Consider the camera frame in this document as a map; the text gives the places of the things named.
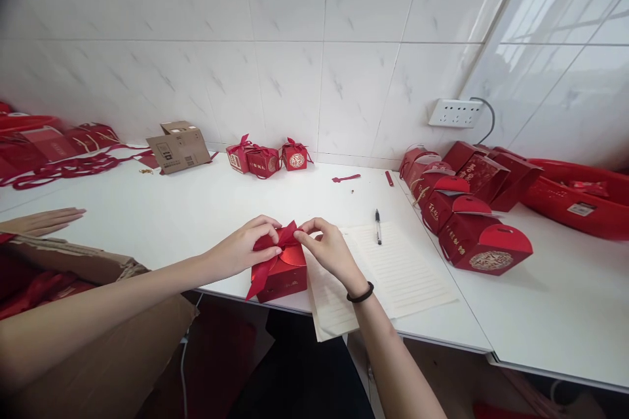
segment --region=cable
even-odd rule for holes
[[[202,298],[203,298],[203,293],[200,294],[199,299],[197,300],[197,304],[195,305],[195,308],[199,309],[199,303],[201,302]],[[183,374],[183,360],[185,359],[185,351],[186,349],[188,349],[188,333],[189,332],[190,332],[190,328],[188,327],[188,330],[185,332],[185,336],[181,340],[181,342],[183,343],[183,352],[181,353],[181,367],[180,367],[181,386],[183,388],[183,419],[188,419],[188,396],[185,392],[185,375]]]
[[[476,145],[479,145],[482,144],[482,142],[487,139],[489,135],[493,132],[493,127],[496,125],[496,113],[494,112],[493,107],[484,98],[471,97],[470,100],[482,101],[485,105],[487,105],[489,111],[491,111],[491,128],[489,129],[489,132],[485,135],[485,137],[483,137],[479,142],[476,143]]]

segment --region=gold circle emblem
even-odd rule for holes
[[[304,159],[303,155],[299,154],[299,153],[294,153],[291,157],[290,160],[288,161],[288,163],[290,164],[291,167],[294,168],[299,168],[303,165],[303,163],[306,160]]]
[[[508,252],[489,251],[476,254],[470,260],[470,265],[478,270],[498,270],[511,265],[513,257]]]

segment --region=white table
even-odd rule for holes
[[[492,351],[402,187],[399,183],[390,187],[383,170],[317,164],[259,180],[232,170],[225,154],[209,165],[172,175],[140,173],[143,168],[139,162],[126,162],[100,175],[58,181],[36,190],[2,189],[0,219],[66,206],[86,208],[82,219],[54,237],[130,255],[155,270],[208,250],[262,213],[285,225],[292,219],[301,224],[321,216],[339,226],[355,226],[372,223],[378,208],[382,220],[395,221],[459,297],[457,302],[396,319],[398,332],[473,352]],[[362,177],[332,182],[333,177],[356,173]],[[25,202],[28,194],[35,199]],[[243,300],[250,286],[249,275],[247,270],[201,289]],[[306,292],[267,304],[294,312],[311,311]]]
[[[523,205],[503,223],[527,235],[532,256],[499,277],[448,264],[493,346],[490,363],[629,392],[629,244],[583,234]]]

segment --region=label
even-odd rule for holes
[[[579,216],[589,216],[594,212],[596,208],[598,207],[584,202],[579,202],[573,204],[570,208],[568,208],[568,211],[574,214],[578,214]]]

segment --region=electrical outlet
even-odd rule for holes
[[[448,128],[473,128],[480,119],[485,105],[476,100],[437,100],[428,124]]]

